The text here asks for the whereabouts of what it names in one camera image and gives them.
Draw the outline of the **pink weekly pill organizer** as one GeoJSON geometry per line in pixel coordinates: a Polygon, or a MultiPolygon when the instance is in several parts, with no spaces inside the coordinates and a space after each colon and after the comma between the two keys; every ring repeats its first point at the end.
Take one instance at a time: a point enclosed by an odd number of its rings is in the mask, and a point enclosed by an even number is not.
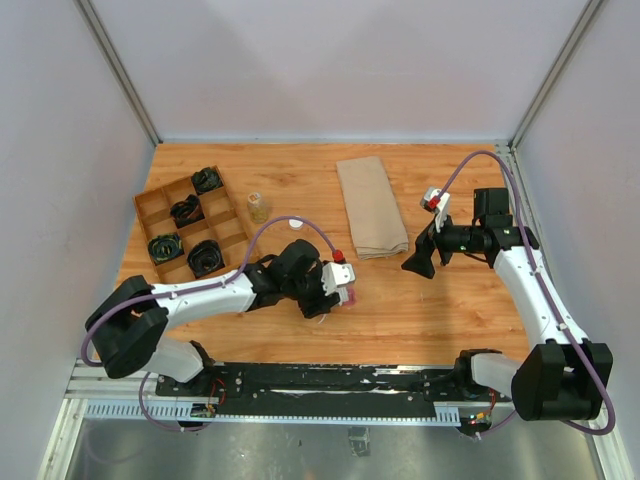
{"type": "Polygon", "coordinates": [[[342,302],[343,306],[352,306],[356,303],[356,293],[355,289],[352,287],[346,288],[346,299],[342,302]]]}

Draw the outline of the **white bottle cap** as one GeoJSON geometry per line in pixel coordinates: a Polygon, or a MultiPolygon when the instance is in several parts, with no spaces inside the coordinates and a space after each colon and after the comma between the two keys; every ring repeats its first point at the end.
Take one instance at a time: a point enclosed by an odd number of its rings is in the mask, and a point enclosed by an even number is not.
{"type": "Polygon", "coordinates": [[[298,217],[291,217],[288,220],[288,224],[292,230],[300,230],[303,227],[304,222],[298,217]]]}

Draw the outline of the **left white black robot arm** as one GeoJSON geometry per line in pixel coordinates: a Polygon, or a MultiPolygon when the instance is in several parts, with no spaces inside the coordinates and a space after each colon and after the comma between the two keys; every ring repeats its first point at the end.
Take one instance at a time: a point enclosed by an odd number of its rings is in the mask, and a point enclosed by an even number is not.
{"type": "Polygon", "coordinates": [[[209,357],[195,341],[168,332],[216,315],[246,313],[297,303],[302,315],[323,316],[347,303],[356,276],[340,252],[323,261],[308,241],[298,239],[278,255],[267,255],[241,270],[179,284],[150,284],[141,275],[123,282],[87,319],[84,346],[93,346],[96,365],[111,379],[139,371],[178,381],[190,394],[214,383],[209,357]]]}

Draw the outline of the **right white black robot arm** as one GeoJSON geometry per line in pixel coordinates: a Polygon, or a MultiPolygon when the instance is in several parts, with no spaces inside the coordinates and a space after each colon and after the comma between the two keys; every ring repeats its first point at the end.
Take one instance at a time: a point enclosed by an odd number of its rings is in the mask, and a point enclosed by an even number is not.
{"type": "Polygon", "coordinates": [[[594,343],[564,306],[544,268],[539,244],[510,211],[506,188],[474,192],[471,224],[457,225],[449,194],[430,188],[421,200],[434,218],[418,235],[402,269],[431,279],[433,259],[447,265],[456,254],[481,256],[501,279],[517,309],[530,346],[522,362],[492,349],[460,352],[448,379],[474,400],[488,389],[505,395],[526,421],[596,418],[613,366],[604,343],[594,343]]]}

